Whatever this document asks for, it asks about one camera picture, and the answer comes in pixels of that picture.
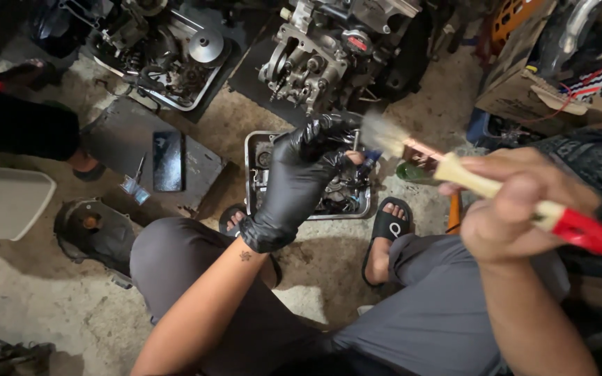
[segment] red brush handle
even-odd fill
[[[552,233],[570,244],[602,255],[602,224],[573,209],[566,209]]]

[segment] black nitrile glove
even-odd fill
[[[360,120],[352,114],[322,115],[273,141],[262,207],[240,222],[241,237],[253,251],[273,252],[294,241],[331,179],[352,163],[345,150]]]

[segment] hand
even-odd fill
[[[253,251],[273,252],[294,241],[327,184],[346,163],[352,163],[345,150],[360,119],[350,114],[322,115],[273,141],[262,207],[241,220],[241,236]]]
[[[472,173],[503,182],[494,199],[475,202],[466,213],[461,236],[478,262],[499,262],[546,252],[564,241],[534,227],[530,218],[542,200],[555,201],[590,217],[601,198],[576,178],[548,162],[536,149],[500,149],[486,157],[463,157]],[[441,194],[459,190],[443,183]]]

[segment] black phone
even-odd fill
[[[153,190],[180,192],[185,188],[183,135],[179,131],[153,132]]]

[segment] gray shorts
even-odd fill
[[[232,241],[184,218],[159,219],[141,232],[132,249],[131,273],[153,324]],[[291,361],[351,348],[401,373],[493,375],[500,354],[477,264],[459,237],[404,235],[392,244],[389,257],[391,282],[405,288],[330,333],[303,324],[257,278],[222,341],[202,361],[202,372],[268,375]],[[532,263],[561,300],[570,285],[558,255],[549,252]]]

